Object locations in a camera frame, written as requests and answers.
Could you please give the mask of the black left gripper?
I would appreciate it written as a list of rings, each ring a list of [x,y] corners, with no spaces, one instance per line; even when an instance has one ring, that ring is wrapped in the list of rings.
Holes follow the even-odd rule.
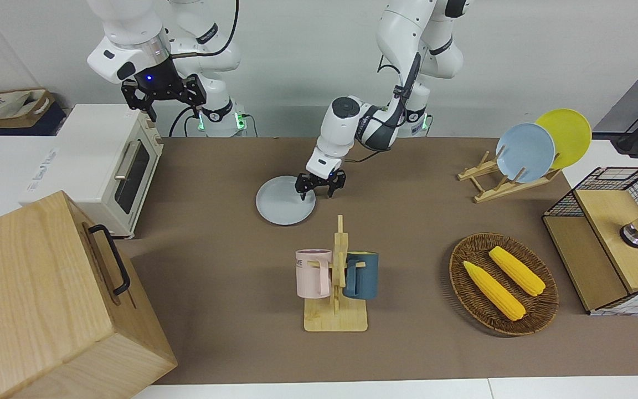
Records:
[[[322,178],[312,173],[301,173],[296,179],[295,190],[304,201],[307,194],[312,192],[314,188],[327,186],[327,197],[332,198],[337,190],[344,188],[346,178],[344,170],[335,170],[330,173],[328,178]]]

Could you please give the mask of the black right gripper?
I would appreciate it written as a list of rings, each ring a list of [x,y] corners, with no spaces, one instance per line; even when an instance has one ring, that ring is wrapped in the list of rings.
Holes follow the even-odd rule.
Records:
[[[157,121],[154,101],[184,101],[185,91],[188,106],[199,109],[207,102],[206,90],[198,75],[183,79],[174,65],[172,57],[167,57],[159,65],[147,68],[134,75],[135,81],[122,81],[121,92],[131,110],[139,110]]]

